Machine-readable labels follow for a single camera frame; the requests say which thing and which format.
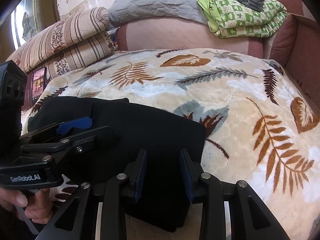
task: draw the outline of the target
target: green patterned blanket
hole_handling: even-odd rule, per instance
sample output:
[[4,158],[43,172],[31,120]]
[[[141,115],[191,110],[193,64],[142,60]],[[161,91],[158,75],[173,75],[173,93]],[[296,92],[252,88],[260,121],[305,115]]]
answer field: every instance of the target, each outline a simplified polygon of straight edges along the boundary
[[197,0],[216,36],[272,36],[282,25],[287,11],[276,0],[264,0],[263,11],[247,8],[236,0]]

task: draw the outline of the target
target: folded blanket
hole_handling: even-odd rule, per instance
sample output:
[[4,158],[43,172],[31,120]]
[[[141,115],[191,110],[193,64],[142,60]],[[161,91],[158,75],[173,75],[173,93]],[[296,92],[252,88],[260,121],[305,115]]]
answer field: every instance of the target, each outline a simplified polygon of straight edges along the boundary
[[197,0],[208,19],[211,32],[228,38],[235,36],[272,36],[287,16],[276,0],[264,0],[263,11],[247,8],[237,0]]
[[[317,222],[319,116],[275,61],[215,49],[121,52],[53,79],[25,115],[48,96],[129,98],[199,122],[207,128],[205,171],[246,180],[292,240],[307,239]],[[128,239],[198,239],[200,223],[189,221],[170,234],[131,220]]]

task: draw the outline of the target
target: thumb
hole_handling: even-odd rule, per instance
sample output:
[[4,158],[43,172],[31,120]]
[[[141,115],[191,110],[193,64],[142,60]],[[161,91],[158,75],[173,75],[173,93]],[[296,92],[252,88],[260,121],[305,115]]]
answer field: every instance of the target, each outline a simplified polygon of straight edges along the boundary
[[25,207],[28,204],[28,200],[21,191],[8,190],[0,187],[0,204],[3,208],[8,210],[12,204],[19,207]]

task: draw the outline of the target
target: black camera housing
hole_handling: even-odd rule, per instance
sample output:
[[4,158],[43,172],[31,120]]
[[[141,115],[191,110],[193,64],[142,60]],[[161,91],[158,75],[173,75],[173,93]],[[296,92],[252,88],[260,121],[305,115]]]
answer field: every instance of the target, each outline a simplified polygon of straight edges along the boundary
[[0,158],[6,156],[21,135],[21,107],[27,76],[12,61],[0,65]]

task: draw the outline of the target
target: pink sofa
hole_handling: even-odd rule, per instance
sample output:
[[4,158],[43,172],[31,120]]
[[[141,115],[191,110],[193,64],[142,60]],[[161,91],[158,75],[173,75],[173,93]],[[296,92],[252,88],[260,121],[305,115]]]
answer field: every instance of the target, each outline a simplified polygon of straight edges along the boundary
[[270,38],[218,38],[207,25],[174,17],[148,18],[120,27],[119,50],[213,48],[279,62],[320,107],[320,27],[301,0],[278,0],[289,16]]

